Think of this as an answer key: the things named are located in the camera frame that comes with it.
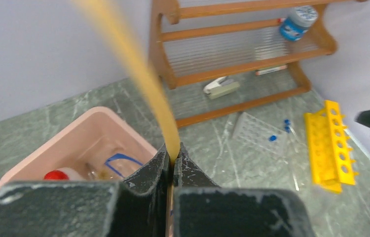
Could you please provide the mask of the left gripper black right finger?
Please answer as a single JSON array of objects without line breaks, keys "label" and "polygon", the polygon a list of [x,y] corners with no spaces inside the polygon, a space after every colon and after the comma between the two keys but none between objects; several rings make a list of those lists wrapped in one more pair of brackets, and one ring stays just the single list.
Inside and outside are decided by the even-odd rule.
[{"label": "left gripper black right finger", "polygon": [[190,159],[181,144],[175,163],[173,236],[314,237],[307,209],[286,189],[223,188]]}]

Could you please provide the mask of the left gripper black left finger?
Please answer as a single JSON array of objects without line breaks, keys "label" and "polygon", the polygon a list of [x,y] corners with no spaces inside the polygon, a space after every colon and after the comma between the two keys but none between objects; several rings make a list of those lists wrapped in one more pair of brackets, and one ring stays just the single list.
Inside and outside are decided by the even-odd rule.
[{"label": "left gripper black left finger", "polygon": [[163,237],[169,155],[123,181],[15,181],[0,188],[0,237]]}]

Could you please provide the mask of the blue safety glasses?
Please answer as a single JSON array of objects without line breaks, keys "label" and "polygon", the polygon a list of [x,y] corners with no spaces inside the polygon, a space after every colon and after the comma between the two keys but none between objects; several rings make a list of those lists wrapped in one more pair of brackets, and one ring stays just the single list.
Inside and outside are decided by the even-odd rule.
[{"label": "blue safety glasses", "polygon": [[121,180],[136,172],[143,163],[125,154],[117,153],[104,162],[103,176]]}]

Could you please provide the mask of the amber rubber tubing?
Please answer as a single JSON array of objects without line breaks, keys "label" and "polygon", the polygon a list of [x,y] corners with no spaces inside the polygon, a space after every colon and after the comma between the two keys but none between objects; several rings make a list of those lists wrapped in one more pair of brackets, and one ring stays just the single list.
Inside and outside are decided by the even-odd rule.
[{"label": "amber rubber tubing", "polygon": [[75,0],[73,3],[93,23],[140,90],[155,116],[164,137],[164,152],[153,158],[159,164],[149,164],[157,171],[157,178],[144,193],[136,192],[137,198],[149,197],[149,217],[153,221],[154,237],[173,236],[173,176],[175,162],[181,154],[181,141],[177,125],[163,92],[158,75],[147,61],[142,48],[124,22],[119,8],[108,0]]}]

